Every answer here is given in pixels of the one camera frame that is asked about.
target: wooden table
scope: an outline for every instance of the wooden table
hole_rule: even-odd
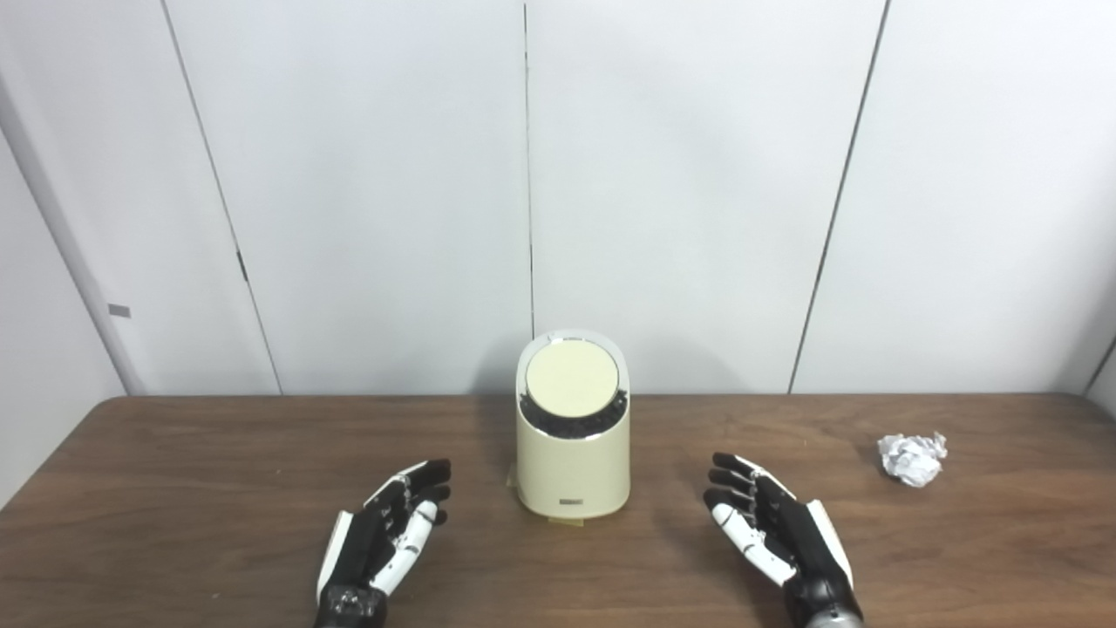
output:
[[[700,495],[754,458],[826,503],[876,627],[1116,626],[1116,424],[1068,396],[637,397],[632,499],[585,528],[506,487],[510,398],[127,398],[0,512],[0,625],[309,626],[339,509],[453,461],[450,522],[389,628],[785,628]],[[885,434],[949,437],[924,490]]]

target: robot finger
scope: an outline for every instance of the robot finger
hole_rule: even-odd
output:
[[[713,454],[713,465],[722,470],[728,470],[730,472],[740,475],[741,477],[747,477],[752,482],[759,483],[759,479],[766,477],[776,484],[783,493],[790,496],[791,500],[796,499],[795,494],[790,492],[789,489],[783,486],[781,482],[778,481],[773,475],[771,475],[766,468],[757,465],[756,463],[741,458],[740,456],[734,456],[732,454]]]
[[[747,495],[740,495],[734,491],[725,491],[724,489],[708,489],[702,499],[705,501],[705,506],[710,512],[713,512],[713,509],[718,505],[725,504],[735,509],[740,512],[740,516],[751,521],[752,524],[756,523],[756,502]]]
[[[387,479],[387,482],[365,500],[364,505],[367,506],[372,502],[391,503],[398,495],[403,495],[405,501],[410,501],[412,492],[442,484],[449,480],[450,461],[445,458],[424,461]]]
[[[435,505],[450,499],[450,487],[440,484],[437,486],[429,486],[420,491],[411,500],[412,510],[417,509],[423,502],[433,502]],[[434,525],[442,525],[446,520],[445,511],[439,510],[437,514],[434,516]]]
[[[437,461],[426,461],[425,463],[403,470],[396,477],[404,477],[407,487],[412,492],[419,492],[427,486],[450,482],[451,475],[450,461],[440,458]]]
[[[406,530],[393,541],[395,552],[385,564],[368,582],[374,589],[378,589],[386,596],[391,596],[395,588],[403,581],[403,577],[411,571],[419,554],[422,553],[430,531],[433,530],[439,520],[437,503],[430,500],[420,502],[411,515]]]
[[[768,540],[767,535],[757,530],[739,509],[731,505],[732,494],[719,489],[705,492],[705,505],[710,509],[713,522],[732,541],[737,550],[744,555],[764,576],[776,584],[782,586],[798,573],[791,563],[791,554],[781,544]]]
[[[737,472],[715,468],[709,471],[709,481],[713,484],[727,486],[737,493],[747,495],[749,499],[756,496],[756,483],[752,479],[744,477]]]

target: panel seam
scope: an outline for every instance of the panel seam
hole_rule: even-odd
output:
[[[221,176],[218,174],[217,161],[213,158],[213,149],[210,147],[209,135],[205,133],[205,124],[202,122],[201,109],[198,108],[198,99],[194,96],[194,86],[190,81],[190,74],[186,71],[186,61],[182,57],[182,47],[179,45],[179,33],[174,30],[174,22],[171,20],[171,9],[166,6],[166,0],[160,0],[163,8],[163,19],[166,20],[166,29],[171,33],[171,44],[174,46],[174,56],[179,60],[179,70],[182,73],[182,80],[186,85],[186,95],[190,97],[190,107],[194,112],[194,120],[198,123],[198,131],[202,137],[202,145],[205,147],[205,158],[209,161],[210,172],[213,174],[213,182],[217,184],[217,193],[221,199],[221,210],[224,212],[225,223],[229,225],[229,234],[232,236],[232,245],[235,248],[237,259],[243,272],[244,286],[248,288],[248,297],[252,301],[252,311],[256,313],[256,323],[260,329],[260,338],[263,340],[263,350],[268,355],[268,364],[271,366],[271,376],[276,380],[276,388],[282,395],[282,383],[279,381],[279,370],[276,368],[275,357],[271,355],[271,345],[268,342],[267,330],[263,329],[263,319],[260,317],[260,306],[256,301],[256,291],[252,282],[248,280],[248,272],[244,268],[244,259],[240,251],[240,240],[237,239],[237,229],[232,224],[232,215],[229,213],[229,203],[224,197],[224,186],[221,184]]]
[[[860,93],[860,103],[856,109],[856,120],[853,123],[853,133],[848,139],[848,151],[845,153],[845,165],[841,167],[840,182],[837,184],[837,195],[834,199],[834,209],[829,214],[829,225],[826,229],[826,240],[821,245],[821,257],[818,259],[818,272],[814,277],[814,289],[810,291],[810,302],[806,307],[806,320],[802,322],[802,335],[798,339],[798,351],[795,352],[795,366],[790,371],[790,383],[787,385],[787,395],[795,392],[795,380],[798,378],[798,367],[802,360],[802,349],[806,347],[806,336],[810,329],[810,318],[814,316],[814,303],[818,298],[818,286],[821,284],[821,274],[825,271],[826,259],[829,255],[829,242],[833,240],[834,225],[837,223],[837,211],[840,209],[841,195],[845,192],[845,182],[848,178],[848,166],[853,161],[853,151],[856,147],[856,137],[860,131],[860,119],[864,117],[864,104],[868,99],[868,89],[872,86],[872,76],[876,70],[876,58],[879,56],[879,44],[884,39],[884,27],[887,25],[887,12],[891,9],[892,0],[884,1],[884,10],[879,16],[879,27],[876,29],[876,41],[872,47],[872,59],[868,61],[868,71],[864,77],[864,90]]]
[[[531,91],[527,40],[527,2],[523,2],[523,127],[527,151],[527,268],[531,292],[531,339],[535,339],[535,213],[531,206]]]

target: container lid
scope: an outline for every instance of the container lid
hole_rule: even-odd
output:
[[[547,413],[578,418],[607,406],[619,387],[616,361],[599,346],[580,339],[550,344],[527,366],[527,394]]]

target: white wall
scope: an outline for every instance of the white wall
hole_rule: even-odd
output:
[[[0,2],[0,126],[129,389],[277,393],[160,3]]]
[[[796,393],[1080,394],[1116,327],[1116,4],[895,2]]]
[[[0,135],[0,508],[124,388]]]
[[[529,2],[536,328],[786,393],[883,4]]]
[[[12,0],[0,128],[134,393],[508,390],[570,326],[642,392],[780,393],[882,10]],[[892,6],[795,392],[1083,392],[1114,13]]]
[[[511,387],[519,2],[171,3],[286,393]]]

